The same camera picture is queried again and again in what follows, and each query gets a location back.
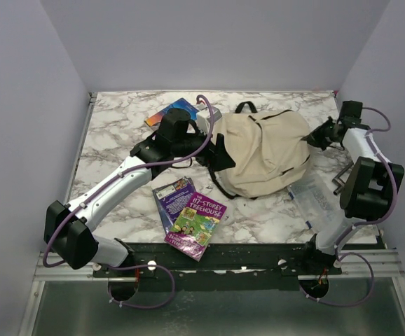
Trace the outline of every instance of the metal frame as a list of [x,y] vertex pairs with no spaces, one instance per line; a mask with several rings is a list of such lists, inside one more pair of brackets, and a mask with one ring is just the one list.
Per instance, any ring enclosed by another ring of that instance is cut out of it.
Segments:
[[[67,187],[67,193],[64,196],[64,200],[67,201],[71,194],[71,187],[73,185],[76,170],[78,168],[79,158],[83,149],[85,136],[87,134],[91,115],[95,106],[97,93],[91,92],[88,113],[85,119],[85,127],[81,135],[79,147],[76,153],[76,159],[74,162],[74,170],[71,173],[69,184]],[[376,277],[380,278],[392,278],[395,293],[401,306],[401,313],[405,320],[405,272],[402,268],[401,261],[399,259],[396,250],[358,250],[356,251],[365,256],[371,263]],[[36,323],[36,317],[41,304],[41,298],[43,295],[43,289],[46,281],[135,281],[135,278],[93,278],[92,274],[94,269],[92,264],[87,264],[85,267],[79,270],[73,270],[68,265],[61,265],[55,269],[48,269],[42,265],[42,256],[39,256],[38,264],[34,274],[34,280],[32,288],[30,290],[29,299],[25,308],[25,313],[20,326],[19,336],[32,335],[34,326]],[[58,259],[59,256],[51,253],[49,258]],[[369,270],[367,266],[358,258],[349,257],[345,259],[342,265],[343,273],[339,275],[330,275],[330,279],[339,278],[363,278],[369,276]],[[241,272],[247,272],[254,270],[242,270]],[[313,279],[313,276],[298,276],[298,279]]]
[[79,143],[78,143],[78,150],[76,151],[76,155],[75,155],[74,170],[72,171],[72,173],[70,175],[69,184],[67,185],[67,191],[64,196],[64,203],[67,203],[70,199],[71,187],[74,184],[76,171],[78,170],[79,158],[81,157],[81,153],[83,152],[84,141],[85,141],[85,137],[88,133],[90,119],[92,118],[93,109],[95,107],[95,102],[97,101],[98,92],[89,92],[89,96],[90,96],[89,107],[88,107],[88,111],[85,115],[84,128],[83,128],[83,132],[81,133],[81,137],[80,137]]
[[33,334],[37,313],[41,305],[44,281],[33,281],[32,289],[29,292],[28,303],[25,307],[22,324],[19,329],[19,336],[30,336]]

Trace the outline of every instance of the beige backpack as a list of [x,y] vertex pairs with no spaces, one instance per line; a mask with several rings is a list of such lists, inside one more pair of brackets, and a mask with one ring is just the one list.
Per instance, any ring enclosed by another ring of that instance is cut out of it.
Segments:
[[[245,104],[252,113],[240,113]],[[224,113],[215,123],[214,133],[224,135],[226,150],[236,163],[234,168],[219,172],[222,186],[209,169],[227,198],[271,194],[299,180],[309,167],[308,144],[302,138],[310,128],[297,112],[257,112],[253,103],[246,101],[235,113]]]

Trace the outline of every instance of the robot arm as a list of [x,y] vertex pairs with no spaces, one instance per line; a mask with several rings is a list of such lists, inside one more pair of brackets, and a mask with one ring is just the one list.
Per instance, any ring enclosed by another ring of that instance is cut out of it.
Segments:
[[[206,141],[207,137],[194,124],[195,133],[188,133],[190,124],[190,115],[185,110],[171,108],[157,132],[135,145],[130,157],[92,190],[65,205],[53,202],[47,210],[44,241],[49,244],[57,235],[51,243],[53,250],[75,270],[89,262],[118,267],[129,261],[130,248],[121,240],[92,234],[117,204],[171,167],[174,158],[187,157],[199,148],[195,158],[201,165],[210,166],[214,171],[235,166],[226,152],[222,134],[217,135],[217,142],[213,144]],[[146,164],[150,167],[139,167]]]
[[362,109],[363,104],[358,101],[345,101],[336,122],[329,118],[306,137],[311,146],[322,150],[333,142],[340,143],[354,162],[340,196],[340,207],[344,210],[345,218],[339,218],[337,224],[326,227],[313,237],[311,254],[321,252],[334,257],[335,252],[340,251],[358,231],[358,227],[355,227],[357,220],[350,218],[360,218],[372,224],[388,212],[393,191],[384,163],[388,163],[397,191],[403,179],[404,168],[391,163],[380,152],[372,133],[368,132],[369,127],[361,124]]

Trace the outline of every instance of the gray wall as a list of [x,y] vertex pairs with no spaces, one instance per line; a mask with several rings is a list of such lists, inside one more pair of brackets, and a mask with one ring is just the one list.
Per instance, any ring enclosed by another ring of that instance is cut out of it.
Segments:
[[339,89],[388,0],[42,0],[98,90]]
[[39,0],[0,0],[0,336],[16,335],[87,90]]
[[[405,167],[405,0],[392,0],[340,91],[342,100],[356,99],[384,111],[390,133],[376,135],[378,145]],[[384,125],[378,115],[364,112],[370,125]],[[385,238],[396,246],[405,268],[405,177]]]

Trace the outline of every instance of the book cover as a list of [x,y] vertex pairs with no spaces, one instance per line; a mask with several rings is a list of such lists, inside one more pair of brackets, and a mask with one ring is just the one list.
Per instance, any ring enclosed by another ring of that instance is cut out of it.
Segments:
[[165,234],[168,233],[195,191],[192,179],[187,177],[153,190]]
[[165,242],[199,261],[226,209],[213,199],[193,193],[165,236]]
[[178,108],[184,109],[190,113],[190,118],[196,120],[196,113],[198,112],[197,108],[186,101],[184,98],[178,99],[173,104],[168,105],[164,109],[160,110],[156,114],[152,115],[151,117],[145,119],[145,123],[153,130],[156,131],[159,128],[160,121],[162,117],[167,114],[168,110],[171,108]]

